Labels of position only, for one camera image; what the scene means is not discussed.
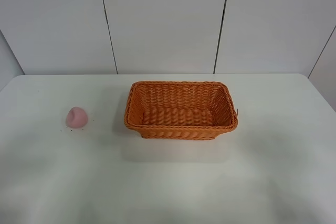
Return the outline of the pink peach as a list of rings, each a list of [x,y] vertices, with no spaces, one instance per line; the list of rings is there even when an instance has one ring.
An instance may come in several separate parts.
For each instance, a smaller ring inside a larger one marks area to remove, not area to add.
[[[86,111],[80,107],[73,107],[66,117],[66,125],[72,129],[84,127],[89,121]]]

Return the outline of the orange woven basket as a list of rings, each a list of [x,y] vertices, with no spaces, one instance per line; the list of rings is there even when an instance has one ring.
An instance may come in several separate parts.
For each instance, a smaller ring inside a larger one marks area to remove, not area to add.
[[[124,124],[142,138],[213,140],[238,126],[221,82],[140,81],[131,86]]]

